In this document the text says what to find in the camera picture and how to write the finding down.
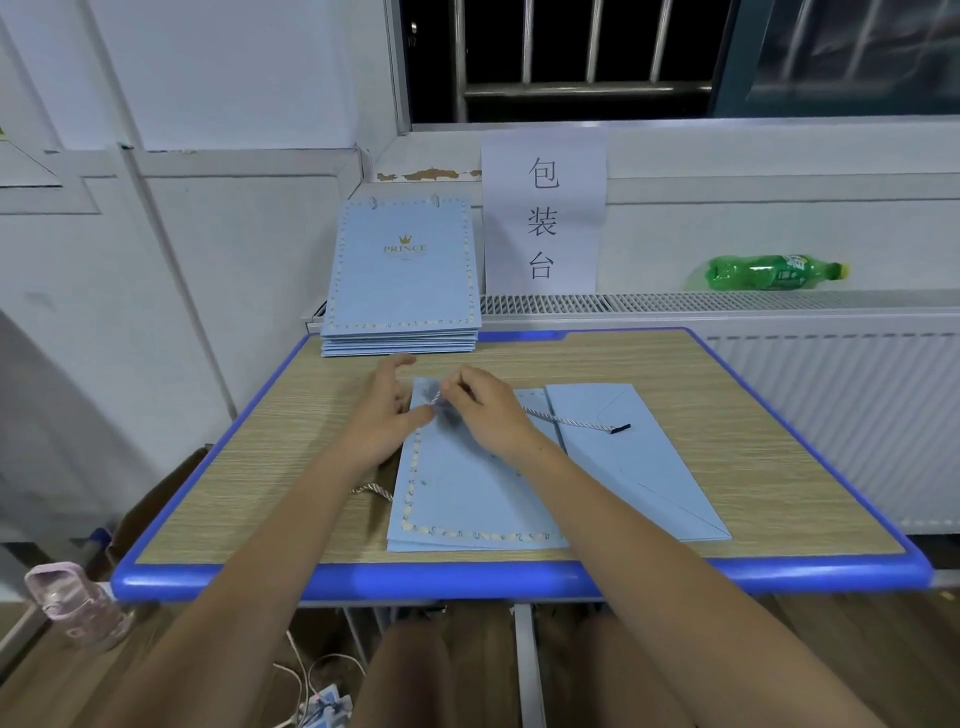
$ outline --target blue table edge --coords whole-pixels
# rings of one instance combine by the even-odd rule
[[[866,592],[926,589],[933,569],[921,551],[865,499],[804,437],[768,404],[696,332],[686,327],[481,331],[481,342],[560,341],[569,333],[603,331],[686,331],[730,376],[757,400],[897,541],[903,553],[835,556],[710,558],[708,561],[751,594],[796,592]],[[180,502],[203,476],[233,434],[247,420],[306,342],[305,335],[223,437],[186,479],[110,579],[123,601],[190,601],[221,569],[220,564],[137,564],[140,554]],[[431,599],[598,599],[602,598],[577,561],[446,562],[390,564],[319,564],[303,592],[305,601],[404,601]]]

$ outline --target green plastic bottle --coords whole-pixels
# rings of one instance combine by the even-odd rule
[[[826,263],[810,255],[720,255],[707,264],[704,277],[714,291],[793,291],[813,288],[821,280],[842,280],[846,263]]]

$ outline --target pink water bottle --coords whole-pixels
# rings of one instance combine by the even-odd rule
[[[132,615],[76,564],[42,564],[23,580],[43,613],[80,646],[106,651],[130,629]]]

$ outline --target table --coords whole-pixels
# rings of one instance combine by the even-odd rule
[[[189,600],[330,442],[373,357],[321,358],[306,336],[116,569],[121,599]],[[752,593],[925,588],[923,555],[692,331],[481,333],[475,352],[422,355],[404,376],[467,361],[515,387],[631,382],[733,538],[691,544]],[[377,474],[392,487],[396,460]],[[588,600],[566,549],[390,553],[390,504],[350,497],[305,601]]]

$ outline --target radiator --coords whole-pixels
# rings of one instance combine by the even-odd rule
[[[882,331],[708,342],[904,532],[960,532],[960,337]]]
[[[960,290],[484,296],[481,313],[484,331],[691,328],[904,532],[960,532]]]

